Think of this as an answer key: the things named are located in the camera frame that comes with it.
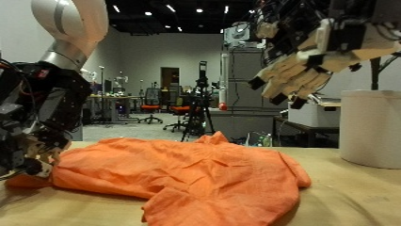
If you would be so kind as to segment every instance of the white container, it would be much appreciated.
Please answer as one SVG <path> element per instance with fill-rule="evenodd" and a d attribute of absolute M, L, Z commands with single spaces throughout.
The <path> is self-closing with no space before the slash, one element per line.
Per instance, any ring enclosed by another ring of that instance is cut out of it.
<path fill-rule="evenodd" d="M 325 107 L 316 104 L 305 104 L 301 109 L 288 107 L 288 121 L 309 127 L 339 127 L 340 108 L 333 108 L 335 111 L 325 111 Z"/>
<path fill-rule="evenodd" d="M 401 169 L 400 91 L 343 91 L 340 155 L 360 165 Z"/>

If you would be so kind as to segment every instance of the red chair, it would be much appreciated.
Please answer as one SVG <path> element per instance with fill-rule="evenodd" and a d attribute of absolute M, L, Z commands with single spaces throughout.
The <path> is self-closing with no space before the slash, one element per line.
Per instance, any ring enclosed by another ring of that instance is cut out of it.
<path fill-rule="evenodd" d="M 169 110 L 173 112 L 176 116 L 179 116 L 177 123 L 165 125 L 163 127 L 163 130 L 167 130 L 168 127 L 173 127 L 172 132 L 176 132 L 176 129 L 180 129 L 187 125 L 187 121 L 181 121 L 180 117 L 185 116 L 189 113 L 189 98 L 188 96 L 180 95 L 180 86 L 171 86 L 169 87 L 169 97 L 171 97 L 171 104 L 169 104 Z"/>
<path fill-rule="evenodd" d="M 143 111 L 149 111 L 151 112 L 151 116 L 145 119 L 140 119 L 137 121 L 137 123 L 140 123 L 141 121 L 148 121 L 148 124 L 152 123 L 152 121 L 159 121 L 160 123 L 163 123 L 163 120 L 157 117 L 153 116 L 153 113 L 156 111 L 160 111 L 161 109 L 161 105 L 160 105 L 160 95 L 161 94 L 161 90 L 157 88 L 148 88 L 145 91 L 145 101 L 144 101 L 144 105 L 140 106 L 140 109 Z"/>
<path fill-rule="evenodd" d="M 165 125 L 163 127 L 163 130 L 167 130 L 167 127 L 171 127 L 173 126 L 173 130 L 172 132 L 175 133 L 176 132 L 176 129 L 180 129 L 181 127 L 185 127 L 187 126 L 187 122 L 181 122 L 180 120 L 180 117 L 181 116 L 185 116 L 188 113 L 189 113 L 189 105 L 187 106 L 171 106 L 171 110 L 173 111 L 175 115 L 179 116 L 179 121 L 177 123 L 173 123 L 173 124 L 169 124 L 169 125 Z"/>

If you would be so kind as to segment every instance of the camera on tripod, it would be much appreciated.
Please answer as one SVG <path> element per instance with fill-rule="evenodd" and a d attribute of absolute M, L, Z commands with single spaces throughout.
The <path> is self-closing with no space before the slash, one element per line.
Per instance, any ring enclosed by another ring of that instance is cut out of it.
<path fill-rule="evenodd" d="M 200 95 L 195 95 L 191 101 L 191 109 L 189 109 L 189 120 L 185 126 L 185 131 L 183 133 L 181 142 L 185 140 L 185 136 L 188 134 L 193 135 L 204 135 L 204 123 L 205 120 L 209 121 L 211 124 L 211 132 L 216 133 L 213 128 L 213 123 L 211 119 L 209 112 L 209 98 L 205 94 L 205 89 L 209 87 L 208 78 L 205 76 L 207 70 L 207 61 L 200 62 L 200 79 L 197 80 L 197 87 L 200 88 Z"/>

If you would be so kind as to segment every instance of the door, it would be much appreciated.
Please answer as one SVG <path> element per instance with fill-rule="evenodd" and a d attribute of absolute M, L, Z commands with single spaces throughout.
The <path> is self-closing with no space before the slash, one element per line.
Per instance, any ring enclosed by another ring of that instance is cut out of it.
<path fill-rule="evenodd" d="M 165 109 L 168 106 L 168 87 L 171 84 L 180 85 L 180 68 L 161 68 L 161 109 Z"/>

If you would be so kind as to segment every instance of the wooden table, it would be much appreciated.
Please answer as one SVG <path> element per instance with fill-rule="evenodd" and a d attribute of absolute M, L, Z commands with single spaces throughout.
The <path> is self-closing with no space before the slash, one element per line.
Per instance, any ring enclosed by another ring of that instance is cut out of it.
<path fill-rule="evenodd" d="M 89 145 L 76 142 L 73 147 Z M 273 148 L 305 168 L 312 187 L 275 226 L 401 225 L 401 170 L 376 169 L 343 160 L 336 149 Z M 0 225 L 144 225 L 144 200 L 51 187 L 5 189 L 0 185 Z"/>

